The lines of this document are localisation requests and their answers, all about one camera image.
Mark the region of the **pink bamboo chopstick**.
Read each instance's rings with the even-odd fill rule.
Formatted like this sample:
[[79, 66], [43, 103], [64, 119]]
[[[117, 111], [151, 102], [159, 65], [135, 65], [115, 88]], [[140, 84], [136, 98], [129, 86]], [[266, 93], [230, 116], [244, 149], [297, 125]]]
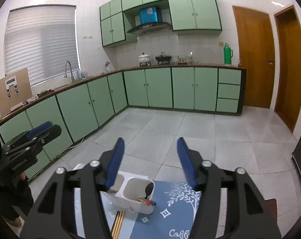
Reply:
[[148, 199], [143, 199], [141, 197], [138, 198], [138, 201], [146, 206], [155, 206], [156, 203], [154, 201], [150, 201]]

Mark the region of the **black plastic spoon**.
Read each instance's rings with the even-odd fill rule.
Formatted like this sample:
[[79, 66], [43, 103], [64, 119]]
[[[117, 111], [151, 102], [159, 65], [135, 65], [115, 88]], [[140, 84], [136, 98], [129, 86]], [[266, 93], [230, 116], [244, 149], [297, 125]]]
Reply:
[[148, 199], [148, 197], [151, 195], [154, 189], [154, 183], [150, 182], [149, 184], [146, 185], [145, 187], [145, 200]]

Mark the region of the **plain bamboo chopstick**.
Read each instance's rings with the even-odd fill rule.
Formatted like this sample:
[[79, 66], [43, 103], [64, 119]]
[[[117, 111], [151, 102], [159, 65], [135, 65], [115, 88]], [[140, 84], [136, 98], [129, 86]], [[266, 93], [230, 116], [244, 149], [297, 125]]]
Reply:
[[118, 222], [118, 219], [119, 219], [120, 214], [121, 214], [121, 212], [120, 212], [120, 211], [117, 211], [116, 216], [115, 216], [115, 218], [114, 218], [113, 225], [112, 225], [112, 229], [110, 230], [110, 233], [111, 233], [112, 238], [114, 238], [115, 230], [116, 230], [116, 226], [117, 226], [117, 222]]

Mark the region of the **green lower kitchen cabinets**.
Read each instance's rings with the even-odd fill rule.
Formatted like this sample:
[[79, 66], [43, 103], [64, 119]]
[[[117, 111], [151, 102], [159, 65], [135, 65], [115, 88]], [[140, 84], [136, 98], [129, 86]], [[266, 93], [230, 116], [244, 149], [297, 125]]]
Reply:
[[55, 90], [0, 122], [0, 140], [50, 121], [61, 135], [46, 145], [26, 172], [33, 177], [72, 144], [126, 107], [150, 107], [240, 115], [245, 69], [223, 66], [141, 68], [102, 74]]

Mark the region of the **green upper kitchen cabinets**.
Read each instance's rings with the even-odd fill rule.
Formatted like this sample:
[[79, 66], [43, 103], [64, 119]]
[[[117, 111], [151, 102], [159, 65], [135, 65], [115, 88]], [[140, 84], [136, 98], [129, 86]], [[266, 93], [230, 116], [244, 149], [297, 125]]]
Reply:
[[158, 22], [172, 31], [222, 31], [216, 0], [111, 0], [100, 7], [103, 46], [136, 42], [139, 36], [127, 32], [141, 25], [139, 11], [147, 7], [156, 7]]

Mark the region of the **brown wooden stool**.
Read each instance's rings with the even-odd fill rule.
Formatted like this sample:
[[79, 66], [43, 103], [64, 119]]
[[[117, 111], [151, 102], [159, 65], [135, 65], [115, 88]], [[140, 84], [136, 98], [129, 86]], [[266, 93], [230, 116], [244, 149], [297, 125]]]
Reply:
[[277, 225], [277, 201], [275, 198], [264, 200], [263, 221], [268, 226]]

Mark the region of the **cardboard box with picture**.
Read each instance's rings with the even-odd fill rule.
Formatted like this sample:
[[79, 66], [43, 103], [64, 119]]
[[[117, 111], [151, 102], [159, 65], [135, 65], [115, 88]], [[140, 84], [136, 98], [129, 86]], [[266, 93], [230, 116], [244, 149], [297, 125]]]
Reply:
[[27, 68], [3, 77], [0, 79], [0, 115], [6, 116], [32, 96]]

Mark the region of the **chrome sink faucet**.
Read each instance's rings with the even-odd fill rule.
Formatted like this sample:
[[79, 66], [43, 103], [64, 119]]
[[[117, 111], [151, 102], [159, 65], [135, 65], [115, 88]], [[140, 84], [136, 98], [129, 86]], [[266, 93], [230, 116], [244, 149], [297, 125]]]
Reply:
[[64, 78], [67, 78], [67, 72], [70, 73], [70, 78], [71, 78], [71, 83], [75, 82], [73, 71], [72, 71], [72, 65], [70, 61], [65, 62], [65, 73], [64, 73]]

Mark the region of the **dark blue table mat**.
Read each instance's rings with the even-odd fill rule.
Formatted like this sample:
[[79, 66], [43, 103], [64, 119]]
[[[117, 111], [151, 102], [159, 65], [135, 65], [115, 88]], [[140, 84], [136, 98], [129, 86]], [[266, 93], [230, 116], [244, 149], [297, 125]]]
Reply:
[[200, 196], [185, 182], [155, 181], [154, 211], [138, 214], [131, 238], [189, 238]]

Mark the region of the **light blue table mat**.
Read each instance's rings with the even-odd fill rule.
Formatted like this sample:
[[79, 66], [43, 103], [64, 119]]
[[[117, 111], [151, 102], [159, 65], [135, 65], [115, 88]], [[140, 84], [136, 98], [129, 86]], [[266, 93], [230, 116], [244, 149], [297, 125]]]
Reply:
[[73, 169], [80, 178], [74, 189], [74, 218], [78, 238], [112, 238], [110, 230], [117, 211], [120, 211], [115, 238], [130, 238], [138, 213], [115, 206], [99, 191], [93, 174], [101, 170], [87, 164], [78, 164]]

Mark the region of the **white two-compartment utensil holder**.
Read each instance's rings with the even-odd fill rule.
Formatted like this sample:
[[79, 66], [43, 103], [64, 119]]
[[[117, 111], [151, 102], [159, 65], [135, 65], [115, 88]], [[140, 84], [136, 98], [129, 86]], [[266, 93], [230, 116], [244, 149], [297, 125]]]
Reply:
[[[108, 192], [103, 192], [112, 204], [127, 209], [132, 213], [151, 214], [155, 206], [146, 206], [138, 201], [138, 198], [145, 198], [145, 187], [150, 182], [147, 176], [118, 171], [114, 185]], [[148, 200], [154, 201], [154, 189]]]

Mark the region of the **black wok on stove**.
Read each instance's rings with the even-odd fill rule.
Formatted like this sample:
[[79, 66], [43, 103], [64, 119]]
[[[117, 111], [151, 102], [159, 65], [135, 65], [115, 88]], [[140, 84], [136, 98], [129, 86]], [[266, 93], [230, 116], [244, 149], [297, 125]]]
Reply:
[[172, 56], [166, 55], [164, 52], [161, 55], [155, 57], [158, 65], [169, 65]]

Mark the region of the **right wooden door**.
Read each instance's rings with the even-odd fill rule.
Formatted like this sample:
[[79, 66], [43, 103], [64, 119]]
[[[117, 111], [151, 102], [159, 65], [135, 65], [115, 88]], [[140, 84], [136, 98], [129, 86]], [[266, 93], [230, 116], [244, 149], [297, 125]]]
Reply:
[[290, 131], [301, 110], [301, 25], [293, 5], [275, 14], [279, 40], [279, 88], [275, 112]]

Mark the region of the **blue box on hood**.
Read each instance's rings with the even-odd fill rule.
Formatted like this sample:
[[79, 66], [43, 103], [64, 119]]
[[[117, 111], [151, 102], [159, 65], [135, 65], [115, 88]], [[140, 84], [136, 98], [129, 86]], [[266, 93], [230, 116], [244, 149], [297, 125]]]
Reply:
[[158, 22], [157, 8], [147, 7], [139, 11], [140, 23]]

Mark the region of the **left wooden door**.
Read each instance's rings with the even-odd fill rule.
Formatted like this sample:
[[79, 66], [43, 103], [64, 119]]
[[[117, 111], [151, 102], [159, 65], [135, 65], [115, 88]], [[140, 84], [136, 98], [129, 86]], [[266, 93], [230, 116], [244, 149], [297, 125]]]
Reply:
[[233, 6], [239, 66], [247, 70], [244, 105], [269, 108], [274, 88], [275, 48], [270, 17], [265, 12]]

